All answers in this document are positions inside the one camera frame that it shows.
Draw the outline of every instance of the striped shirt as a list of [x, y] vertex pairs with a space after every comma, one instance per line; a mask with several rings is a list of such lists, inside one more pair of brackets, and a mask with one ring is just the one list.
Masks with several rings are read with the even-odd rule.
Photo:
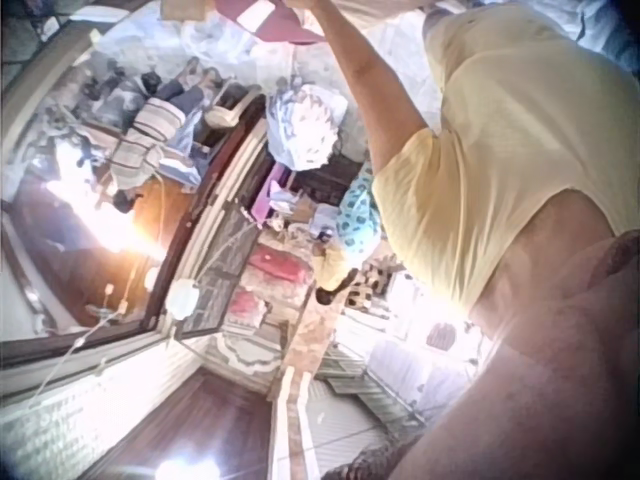
[[185, 114], [169, 102], [150, 98], [133, 121], [133, 127], [162, 143], [171, 140], [184, 125]]
[[117, 188], [128, 190], [144, 184], [160, 165], [161, 145], [172, 139], [184, 122], [184, 113], [169, 102], [149, 99], [111, 157]]
[[153, 138], [130, 129], [111, 157], [111, 175], [120, 190], [140, 187], [156, 171], [162, 148]]

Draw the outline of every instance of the woman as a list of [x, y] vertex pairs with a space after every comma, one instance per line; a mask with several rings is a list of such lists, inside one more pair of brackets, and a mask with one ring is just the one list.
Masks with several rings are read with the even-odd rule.
[[326, 243], [319, 239], [314, 245], [316, 300], [321, 305], [330, 305], [353, 283], [380, 243], [380, 212], [371, 192], [372, 182], [373, 170], [366, 161], [340, 202], [336, 235]]
[[517, 3], [440, 15], [436, 134], [331, 1], [288, 3], [358, 104], [394, 251], [497, 344], [393, 473], [342, 478], [619, 478], [640, 428], [637, 82]]

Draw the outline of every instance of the floor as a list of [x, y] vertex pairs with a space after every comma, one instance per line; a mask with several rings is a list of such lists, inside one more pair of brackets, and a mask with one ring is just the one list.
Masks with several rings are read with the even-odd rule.
[[263, 480], [270, 434], [271, 404], [264, 396], [200, 368], [80, 478], [115, 480], [124, 477], [110, 471], [153, 474], [167, 461], [208, 461], [220, 475], [197, 478]]

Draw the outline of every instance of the sunlight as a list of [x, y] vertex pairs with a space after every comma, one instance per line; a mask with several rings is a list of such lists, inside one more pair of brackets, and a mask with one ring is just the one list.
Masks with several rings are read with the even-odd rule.
[[[85, 182], [82, 169], [75, 165], [73, 147], [61, 150], [65, 156], [65, 161], [59, 162], [62, 180], [48, 182], [47, 189], [71, 205], [75, 214], [107, 250], [114, 253], [131, 250], [157, 261], [164, 260], [167, 252], [139, 232], [133, 222], [133, 212], [122, 214], [108, 203], [103, 203], [99, 208], [95, 207], [98, 194]], [[70, 163], [73, 168], [63, 166]]]

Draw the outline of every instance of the plastic bag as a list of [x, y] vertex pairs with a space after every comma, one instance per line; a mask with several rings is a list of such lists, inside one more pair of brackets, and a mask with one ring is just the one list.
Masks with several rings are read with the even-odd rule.
[[210, 12], [206, 22], [185, 22], [180, 35], [190, 55], [211, 65], [247, 61], [256, 44], [249, 32], [216, 12]]
[[347, 111], [346, 98], [294, 77], [267, 103], [267, 139], [276, 161], [294, 171], [319, 168], [329, 160]]

